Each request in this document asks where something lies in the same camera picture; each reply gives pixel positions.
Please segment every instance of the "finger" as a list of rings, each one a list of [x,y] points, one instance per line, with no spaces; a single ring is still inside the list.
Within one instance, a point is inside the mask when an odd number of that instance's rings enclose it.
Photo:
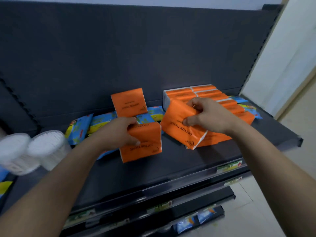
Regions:
[[[203,106],[203,99],[201,97],[194,97],[191,100],[188,101],[187,103],[188,106],[194,107],[195,105],[199,106],[202,108]]]
[[[199,124],[198,115],[189,116],[185,118],[182,123],[185,126],[198,125]]]
[[[126,123],[127,125],[137,124],[137,119],[136,117],[127,117]]]
[[[140,145],[140,141],[137,138],[131,135],[128,135],[128,140],[126,144],[127,145]]]

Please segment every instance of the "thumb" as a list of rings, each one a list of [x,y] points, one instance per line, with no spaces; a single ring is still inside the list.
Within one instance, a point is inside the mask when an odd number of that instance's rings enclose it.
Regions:
[[[185,118],[182,123],[185,126],[193,126],[193,125],[198,125],[200,122],[198,119],[198,115],[193,115],[193,116],[188,116],[187,118]]]
[[[140,141],[139,141],[137,138],[135,138],[135,137],[129,135],[126,144],[127,144],[127,145],[140,145]]]

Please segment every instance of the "clear plastic container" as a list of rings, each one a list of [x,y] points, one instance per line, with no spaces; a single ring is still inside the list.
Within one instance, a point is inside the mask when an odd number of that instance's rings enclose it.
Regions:
[[[39,161],[26,154],[30,140],[25,133],[3,137],[0,140],[0,165],[15,175],[25,175],[37,169]]]
[[[51,171],[70,151],[71,147],[61,131],[45,131],[32,138],[27,154]]]

